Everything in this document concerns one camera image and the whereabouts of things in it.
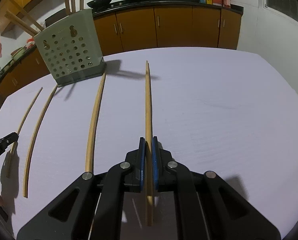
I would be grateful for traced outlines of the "lower wooden kitchen cabinets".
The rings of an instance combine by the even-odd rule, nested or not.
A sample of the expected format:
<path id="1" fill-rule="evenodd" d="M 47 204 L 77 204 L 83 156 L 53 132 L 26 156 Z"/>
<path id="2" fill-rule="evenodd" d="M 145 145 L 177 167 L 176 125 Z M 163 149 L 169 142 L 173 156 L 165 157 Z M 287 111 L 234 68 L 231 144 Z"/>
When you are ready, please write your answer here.
<path id="1" fill-rule="evenodd" d="M 148 48 L 236 49 L 243 12 L 238 5 L 147 1 L 92 14 L 107 66 L 108 55 Z M 34 44 L 0 78 L 0 108 L 9 95 L 46 75 L 51 74 Z"/>

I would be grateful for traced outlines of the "green perforated utensil holder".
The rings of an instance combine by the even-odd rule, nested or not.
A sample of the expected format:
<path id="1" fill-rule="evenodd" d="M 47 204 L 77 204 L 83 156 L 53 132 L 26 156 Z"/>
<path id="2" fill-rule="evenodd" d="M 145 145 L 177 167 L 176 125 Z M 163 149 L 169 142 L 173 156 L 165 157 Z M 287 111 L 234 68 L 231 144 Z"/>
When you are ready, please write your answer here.
<path id="1" fill-rule="evenodd" d="M 91 9 L 53 23 L 35 35 L 34 41 L 58 87 L 100 76 L 105 71 Z"/>

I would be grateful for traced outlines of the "black wok left burner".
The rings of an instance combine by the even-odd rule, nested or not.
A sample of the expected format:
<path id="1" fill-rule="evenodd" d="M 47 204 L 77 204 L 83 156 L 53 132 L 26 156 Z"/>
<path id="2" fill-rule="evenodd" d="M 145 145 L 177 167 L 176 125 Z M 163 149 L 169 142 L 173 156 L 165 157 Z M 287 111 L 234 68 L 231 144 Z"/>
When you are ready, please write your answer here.
<path id="1" fill-rule="evenodd" d="M 88 7 L 92 9 L 107 7 L 112 0 L 92 0 L 87 3 Z"/>

